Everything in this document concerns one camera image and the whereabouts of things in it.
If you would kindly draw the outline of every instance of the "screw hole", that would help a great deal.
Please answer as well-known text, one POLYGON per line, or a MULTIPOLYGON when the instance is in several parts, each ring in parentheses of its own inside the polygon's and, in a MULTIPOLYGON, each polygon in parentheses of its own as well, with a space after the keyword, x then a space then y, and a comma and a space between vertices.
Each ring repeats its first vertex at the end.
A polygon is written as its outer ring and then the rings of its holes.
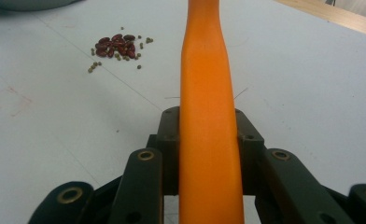
POLYGON ((142 219, 142 216, 138 212, 132 212, 125 219, 128 223, 137 223, 142 219))
POLYGON ((326 224, 336 224, 337 223, 337 221, 335 220, 334 217, 332 217, 326 213, 320 213, 319 217, 323 221, 323 223, 326 223, 326 224))
POLYGON ((290 155, 283 151, 273 151, 273 156, 281 161, 287 161, 290 159, 290 155))
POLYGON ((137 155, 141 161, 149 161, 154 158, 154 153, 151 151, 143 151, 137 155))
POLYGON ((58 203, 73 203, 77 199, 81 197, 83 194, 83 190, 78 187, 72 187, 63 190, 60 194, 58 194, 57 201, 58 203))

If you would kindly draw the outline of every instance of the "wooden floor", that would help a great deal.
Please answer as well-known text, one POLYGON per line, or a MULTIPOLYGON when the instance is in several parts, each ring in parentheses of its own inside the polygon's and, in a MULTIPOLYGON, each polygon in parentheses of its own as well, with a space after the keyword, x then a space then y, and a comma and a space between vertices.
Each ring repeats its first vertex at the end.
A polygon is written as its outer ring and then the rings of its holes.
POLYGON ((364 3, 366 3, 366 0, 358 0, 355 4, 351 4, 350 0, 336 0, 335 7, 325 4, 324 0, 276 1, 366 34, 366 16, 359 14, 364 14, 366 5, 364 3), (349 8, 350 11, 342 9, 342 7, 349 8))

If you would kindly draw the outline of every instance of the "table surface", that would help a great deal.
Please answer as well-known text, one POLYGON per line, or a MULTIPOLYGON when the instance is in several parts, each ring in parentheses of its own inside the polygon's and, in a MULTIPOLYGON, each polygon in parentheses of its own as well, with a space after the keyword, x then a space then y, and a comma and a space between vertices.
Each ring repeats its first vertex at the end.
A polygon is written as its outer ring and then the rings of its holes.
MULTIPOLYGON (((166 0, 0 10, 0 223, 27 222, 65 182, 99 188, 122 175, 161 112, 179 105, 186 18, 186 1, 166 0), (120 32, 154 42, 139 61, 91 56, 120 32)), ((266 146, 291 151, 343 194, 366 183, 366 34, 272 0, 220 1, 220 18, 235 107, 266 146)), ((176 223, 170 201, 165 223, 176 223)), ((247 223, 259 222, 252 203, 247 223)))

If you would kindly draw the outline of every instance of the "gray bowl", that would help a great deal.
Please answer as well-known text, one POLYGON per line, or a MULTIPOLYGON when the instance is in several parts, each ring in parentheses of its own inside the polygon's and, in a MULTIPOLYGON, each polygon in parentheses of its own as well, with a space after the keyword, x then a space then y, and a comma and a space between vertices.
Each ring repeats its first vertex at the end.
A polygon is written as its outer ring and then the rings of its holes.
POLYGON ((13 11, 38 11, 64 7, 80 0, 0 0, 0 8, 13 11))

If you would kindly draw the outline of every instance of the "white table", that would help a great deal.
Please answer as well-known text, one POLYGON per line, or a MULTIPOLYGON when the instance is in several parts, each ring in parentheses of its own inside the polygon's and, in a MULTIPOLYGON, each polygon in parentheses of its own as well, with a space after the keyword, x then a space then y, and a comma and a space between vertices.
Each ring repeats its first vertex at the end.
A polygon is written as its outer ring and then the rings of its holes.
MULTIPOLYGON (((120 176, 179 105, 186 1, 102 2, 0 11, 0 223, 27 222, 62 183, 120 176), (137 62, 91 56, 119 32, 154 43, 137 62), (103 65, 89 74, 94 60, 103 65)), ((366 35, 271 0, 221 1, 220 16, 234 94, 245 90, 235 106, 266 146, 343 194, 366 183, 366 35)), ((165 223, 176 223, 170 201, 165 223)), ((252 202, 246 220, 257 223, 252 202)))

